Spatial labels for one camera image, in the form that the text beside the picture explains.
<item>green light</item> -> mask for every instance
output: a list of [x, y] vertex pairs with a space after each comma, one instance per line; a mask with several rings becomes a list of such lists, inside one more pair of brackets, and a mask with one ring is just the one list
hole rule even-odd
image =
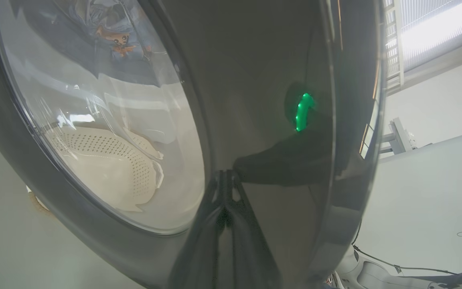
[[299, 104], [297, 105], [297, 115], [295, 115], [295, 130], [300, 132], [306, 128], [308, 124], [308, 110], [314, 107], [315, 101], [313, 100], [313, 97], [311, 97], [311, 95], [308, 93], [304, 93], [301, 100], [299, 101]]

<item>white wall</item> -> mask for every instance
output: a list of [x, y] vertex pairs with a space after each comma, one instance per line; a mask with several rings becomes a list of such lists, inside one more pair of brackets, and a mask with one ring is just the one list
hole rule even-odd
[[418, 147], [462, 135], [462, 65], [387, 97], [387, 124], [400, 117]]
[[356, 242], [360, 249], [404, 267], [461, 273], [457, 232], [462, 232], [462, 136], [380, 161]]

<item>green indicator light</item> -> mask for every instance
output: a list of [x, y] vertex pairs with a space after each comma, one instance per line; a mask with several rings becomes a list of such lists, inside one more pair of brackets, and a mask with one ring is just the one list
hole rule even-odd
[[308, 122], [308, 110], [315, 107], [315, 100], [308, 93], [304, 93], [297, 105], [297, 115], [295, 115], [295, 129], [300, 132], [304, 130]]

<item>ceiling light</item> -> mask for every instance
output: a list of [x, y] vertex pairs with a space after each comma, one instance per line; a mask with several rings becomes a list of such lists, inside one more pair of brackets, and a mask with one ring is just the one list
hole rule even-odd
[[462, 34], [462, 3], [403, 29], [404, 59], [409, 59]]

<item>washing machine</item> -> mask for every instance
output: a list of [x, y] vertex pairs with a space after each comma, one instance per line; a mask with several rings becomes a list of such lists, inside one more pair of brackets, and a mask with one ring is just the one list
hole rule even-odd
[[0, 151], [148, 289], [320, 288], [358, 270], [384, 21], [380, 0], [0, 0]]

